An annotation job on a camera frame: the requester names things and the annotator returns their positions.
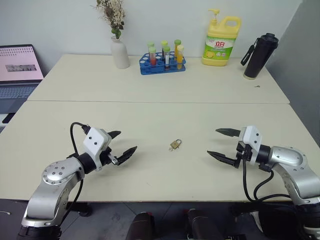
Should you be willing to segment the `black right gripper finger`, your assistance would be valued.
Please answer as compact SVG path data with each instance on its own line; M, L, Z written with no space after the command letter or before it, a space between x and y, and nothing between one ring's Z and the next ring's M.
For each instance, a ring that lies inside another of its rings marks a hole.
M219 153L219 152L215 152L215 151L208 150L207 153L222 163L225 163L227 165L231 165L235 168L237 167L237 160L236 159L229 158L229 157L225 156L224 154Z
M218 128L215 131L229 137L239 137L241 133L240 130L233 128Z

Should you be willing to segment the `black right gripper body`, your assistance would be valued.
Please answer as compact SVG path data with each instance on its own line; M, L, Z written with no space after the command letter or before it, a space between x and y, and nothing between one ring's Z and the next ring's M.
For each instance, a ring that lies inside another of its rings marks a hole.
M252 158L252 147L249 144L238 142L236 147L236 161L234 167L239 168L240 162L249 162Z

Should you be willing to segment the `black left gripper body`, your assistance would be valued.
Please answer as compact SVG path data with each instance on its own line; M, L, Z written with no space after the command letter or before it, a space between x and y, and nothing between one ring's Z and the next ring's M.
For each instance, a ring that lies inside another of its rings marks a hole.
M104 143L101 148L101 153L99 155L100 162L102 166L113 164L115 166L118 165L119 161L116 156L112 155L112 149L109 147L107 143Z

